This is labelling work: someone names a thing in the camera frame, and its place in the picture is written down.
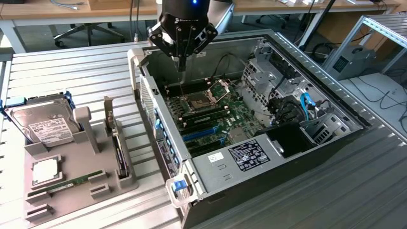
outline office chair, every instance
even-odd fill
[[[87,30],[87,34],[88,34],[88,46],[92,46],[92,39],[91,39],[91,35],[93,34],[92,30],[97,30],[97,31],[101,31],[104,33],[108,33],[108,34],[119,37],[121,43],[125,42],[125,38],[124,38],[124,36],[120,33],[115,32],[112,30],[108,30],[108,29],[105,29],[105,28],[99,26],[101,23],[85,23],[85,24],[83,24],[80,26],[76,26],[75,24],[69,24],[71,29],[67,32],[64,32],[63,34],[60,34],[60,35],[53,37],[55,45],[59,48],[63,48],[64,47],[64,42],[60,41],[60,39],[68,37],[69,35],[77,33],[79,31],[83,31],[83,30]],[[111,22],[108,22],[108,28],[109,29],[113,28]]]
[[[281,24],[281,29],[285,28],[287,21],[289,20],[289,14],[287,14],[284,16],[284,18],[280,15],[261,15],[260,18],[256,19],[257,24],[261,24],[261,18],[264,18],[265,16],[269,17],[269,19],[273,20],[273,21],[276,21],[276,19],[279,19],[279,21],[283,23]]]

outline motherboard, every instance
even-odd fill
[[[247,140],[264,128],[229,81],[216,80],[207,90],[167,97],[165,103],[192,157]]]

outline chair wheel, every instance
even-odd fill
[[[55,45],[56,45],[59,48],[63,48],[63,47],[64,47],[64,42],[63,42],[63,41],[55,41]]]

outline warning label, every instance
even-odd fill
[[[269,161],[256,140],[235,146],[229,149],[229,153],[241,171],[248,171]]]
[[[72,137],[64,118],[28,125],[40,141],[47,144]]]

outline robotic arm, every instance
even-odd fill
[[[231,0],[220,1],[228,2],[231,15]],[[217,35],[207,16],[209,2],[211,0],[163,0],[159,23],[148,30],[151,42],[172,57],[179,72],[185,71],[187,57],[199,53]]]

